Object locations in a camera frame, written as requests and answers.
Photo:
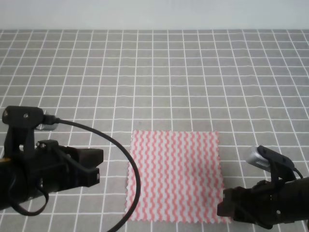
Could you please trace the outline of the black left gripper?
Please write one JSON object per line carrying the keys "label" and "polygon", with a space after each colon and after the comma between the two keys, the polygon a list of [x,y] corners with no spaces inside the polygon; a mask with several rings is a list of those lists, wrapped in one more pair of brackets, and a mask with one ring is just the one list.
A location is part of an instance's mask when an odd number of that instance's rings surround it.
{"label": "black left gripper", "polygon": [[98,167],[104,151],[97,148],[74,148],[43,140],[39,146],[14,146],[14,195],[41,196],[99,183]]}

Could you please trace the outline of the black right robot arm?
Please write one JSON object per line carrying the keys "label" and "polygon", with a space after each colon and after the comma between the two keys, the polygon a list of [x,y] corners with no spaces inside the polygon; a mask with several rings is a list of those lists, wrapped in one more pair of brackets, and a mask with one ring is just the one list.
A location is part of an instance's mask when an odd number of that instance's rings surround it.
{"label": "black right robot arm", "polygon": [[252,188],[223,190],[217,215],[234,221],[255,224],[270,230],[277,224],[309,218],[309,179],[269,182],[262,180]]}

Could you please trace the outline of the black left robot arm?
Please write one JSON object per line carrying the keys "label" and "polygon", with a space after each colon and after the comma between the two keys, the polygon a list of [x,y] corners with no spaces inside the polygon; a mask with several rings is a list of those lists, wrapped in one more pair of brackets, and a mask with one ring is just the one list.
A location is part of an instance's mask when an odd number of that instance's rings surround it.
{"label": "black left robot arm", "polygon": [[62,146],[56,140],[37,143],[30,159],[4,158],[0,161],[0,208],[11,207],[24,216],[36,216],[46,208],[28,211],[22,203],[49,194],[99,183],[98,166],[104,152],[97,148]]}

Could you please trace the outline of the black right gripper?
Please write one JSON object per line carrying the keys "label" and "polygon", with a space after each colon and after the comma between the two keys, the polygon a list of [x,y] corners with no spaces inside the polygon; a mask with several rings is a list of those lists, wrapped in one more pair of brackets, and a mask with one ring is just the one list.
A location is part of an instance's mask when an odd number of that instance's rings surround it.
{"label": "black right gripper", "polygon": [[223,190],[223,201],[217,205],[217,216],[271,229],[289,223],[287,203],[280,193],[288,183],[260,181],[251,188],[235,187]]}

